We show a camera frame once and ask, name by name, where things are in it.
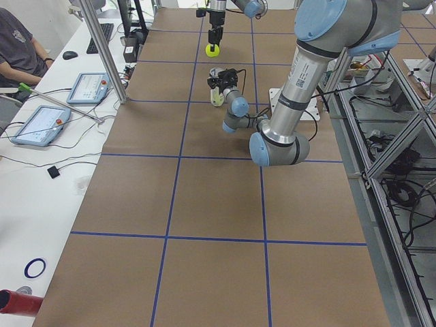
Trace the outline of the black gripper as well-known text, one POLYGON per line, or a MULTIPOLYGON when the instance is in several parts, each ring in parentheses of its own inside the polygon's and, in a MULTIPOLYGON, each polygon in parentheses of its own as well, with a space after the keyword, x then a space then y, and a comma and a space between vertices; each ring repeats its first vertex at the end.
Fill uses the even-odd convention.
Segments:
POLYGON ((236 87, 238 83, 238 71, 234 68, 224 69, 217 72, 216 85, 220 91, 236 87))
POLYGON ((225 10, 209 10, 209 23, 211 29, 208 30, 208 43, 218 46, 223 37, 223 26, 225 24, 225 10))

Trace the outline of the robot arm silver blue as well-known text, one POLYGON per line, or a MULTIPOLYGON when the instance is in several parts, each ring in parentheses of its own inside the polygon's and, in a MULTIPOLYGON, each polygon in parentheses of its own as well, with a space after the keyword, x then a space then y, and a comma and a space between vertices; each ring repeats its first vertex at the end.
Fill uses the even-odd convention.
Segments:
POLYGON ((296 52, 272 116, 250 117, 237 88, 236 70, 212 68, 208 85, 228 109, 223 130, 256 127, 249 140, 251 159, 259 166, 300 163, 309 141, 296 132, 328 63, 346 48, 351 57, 394 48, 399 41, 402 1, 303 1, 294 23, 296 52))
MULTIPOLYGON (((208 43, 212 48, 219 46, 223 37, 227 1, 212 0, 206 2, 205 12, 209 13, 211 28, 208 31, 208 43)), ((248 18, 265 16, 268 11, 267 1, 235 0, 232 3, 248 18)))

